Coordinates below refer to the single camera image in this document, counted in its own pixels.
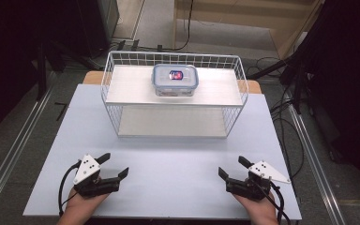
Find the wire rack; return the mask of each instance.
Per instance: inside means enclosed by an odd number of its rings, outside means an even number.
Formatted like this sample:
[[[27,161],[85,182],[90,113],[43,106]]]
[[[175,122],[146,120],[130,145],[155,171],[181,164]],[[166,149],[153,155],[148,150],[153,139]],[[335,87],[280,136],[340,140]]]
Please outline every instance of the wire rack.
[[[195,68],[226,68],[233,69],[238,82],[241,107],[220,107],[224,120],[225,136],[227,137],[235,124],[239,113],[248,100],[248,83],[241,59],[236,55],[172,53],[172,52],[109,52],[104,76],[101,83],[101,97],[112,121],[115,133],[120,135],[121,118],[126,105],[107,104],[115,66],[154,66],[156,64],[192,65]]]

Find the floor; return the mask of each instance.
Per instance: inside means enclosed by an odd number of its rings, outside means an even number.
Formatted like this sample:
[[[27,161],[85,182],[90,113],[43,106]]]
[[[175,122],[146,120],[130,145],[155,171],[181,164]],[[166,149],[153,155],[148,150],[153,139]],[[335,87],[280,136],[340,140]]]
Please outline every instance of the floor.
[[[140,5],[134,4],[135,12],[140,11]],[[127,35],[127,44],[131,46],[132,39],[138,39],[139,46],[156,48],[157,45],[172,46],[173,29],[172,1],[147,0],[142,5],[140,21],[132,37],[132,31]],[[185,43],[184,22],[177,21],[178,37],[176,46]],[[225,36],[212,38],[212,29],[225,31]],[[267,30],[262,28],[222,26],[219,23],[206,25],[193,22],[190,29],[189,44],[183,52],[238,54],[248,74],[266,68],[276,62],[276,55]],[[119,39],[112,42],[112,50]],[[38,179],[44,160],[53,144],[55,134],[60,128],[62,103],[69,103],[78,83],[83,82],[88,71],[82,65],[66,58],[67,67],[64,72],[53,72],[49,75],[50,89],[45,101],[35,102],[38,88],[34,87],[22,99],[18,106],[0,125],[0,224],[54,224],[57,217],[24,217],[23,209]],[[105,57],[93,59],[99,65],[105,64]],[[283,94],[283,86],[278,82],[280,71],[258,80],[262,92],[267,98],[269,107],[273,107]],[[287,156],[290,161],[291,174],[300,168],[300,173],[293,179],[294,190],[299,200],[303,220],[299,224],[360,224],[360,172],[348,163],[338,164],[329,156],[329,146],[320,132],[320,128],[310,115],[310,108],[302,104],[302,114],[294,115],[292,107],[281,115],[282,123],[276,120],[277,135],[287,146]],[[294,129],[295,122],[302,119],[306,129],[305,136],[309,142],[300,142],[300,131]],[[327,182],[329,188],[323,189],[322,182]],[[323,198],[332,192],[335,197],[335,207],[340,215],[333,216],[328,200]],[[187,221],[187,220],[128,220],[117,219],[115,224],[228,224],[221,221]]]
[[[117,0],[119,19],[113,37],[115,39],[134,39],[142,16],[144,0]]]

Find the metal rail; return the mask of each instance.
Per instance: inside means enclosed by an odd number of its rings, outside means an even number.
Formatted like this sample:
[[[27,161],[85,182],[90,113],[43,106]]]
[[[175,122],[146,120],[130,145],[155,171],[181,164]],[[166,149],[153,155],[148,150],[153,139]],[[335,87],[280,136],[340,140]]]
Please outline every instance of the metal rail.
[[[289,107],[289,110],[297,132],[299,133],[303,147],[306,149],[309,165],[311,166],[311,170],[317,182],[318,188],[320,189],[323,202],[326,206],[329,217],[332,220],[332,224],[346,224],[346,220],[339,208],[338,200],[336,199],[335,194],[330,187],[328,180],[326,179],[323,166],[321,165],[311,139],[308,136],[305,124],[303,122],[303,117],[302,115],[297,114],[293,106]]]
[[[49,80],[50,83],[52,84],[46,91],[45,95],[41,98],[41,100],[35,103],[34,108],[28,115],[24,125],[22,126],[20,133],[18,134],[14,143],[11,145],[10,150],[7,153],[7,156],[5,157],[5,160],[0,166],[0,193],[2,192],[5,183],[7,182],[11,172],[13,171],[13,168],[16,165],[16,162],[19,159],[24,146],[26,145],[28,138],[30,137],[35,127],[35,124],[37,123],[40,115],[43,112],[43,109],[46,106],[46,103],[49,100],[54,82],[56,80],[56,76],[54,72],[50,74]]]

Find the container lid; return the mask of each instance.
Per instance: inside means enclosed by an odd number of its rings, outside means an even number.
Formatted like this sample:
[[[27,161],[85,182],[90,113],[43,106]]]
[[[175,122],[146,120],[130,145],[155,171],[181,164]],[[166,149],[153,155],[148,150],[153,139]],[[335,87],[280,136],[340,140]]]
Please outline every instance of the container lid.
[[[196,88],[197,69],[191,65],[158,64],[154,66],[152,82],[155,87]]]

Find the white shelf panel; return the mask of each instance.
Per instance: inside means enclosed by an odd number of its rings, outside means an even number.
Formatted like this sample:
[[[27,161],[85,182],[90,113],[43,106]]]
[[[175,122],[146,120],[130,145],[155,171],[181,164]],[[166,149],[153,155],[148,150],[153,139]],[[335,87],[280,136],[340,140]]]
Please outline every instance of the white shelf panel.
[[[199,86],[193,97],[158,97],[151,83],[152,66],[113,68],[106,103],[114,105],[185,105],[242,107],[233,69],[197,67]]]
[[[118,135],[124,136],[227,136],[221,108],[125,106]]]

